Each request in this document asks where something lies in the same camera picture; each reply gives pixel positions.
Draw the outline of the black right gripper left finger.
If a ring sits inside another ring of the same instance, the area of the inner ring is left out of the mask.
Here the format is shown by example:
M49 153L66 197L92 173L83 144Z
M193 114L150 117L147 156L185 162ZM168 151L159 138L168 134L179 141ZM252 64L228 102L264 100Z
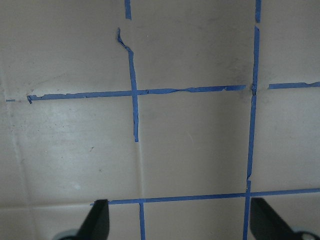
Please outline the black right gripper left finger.
M96 200L76 234L77 240L106 240L110 232L109 203Z

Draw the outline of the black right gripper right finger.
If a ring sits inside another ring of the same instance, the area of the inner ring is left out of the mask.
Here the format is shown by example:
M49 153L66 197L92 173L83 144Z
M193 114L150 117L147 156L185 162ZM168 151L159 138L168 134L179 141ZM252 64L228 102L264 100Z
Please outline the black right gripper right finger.
M256 240L302 240L261 197L250 200L249 227Z

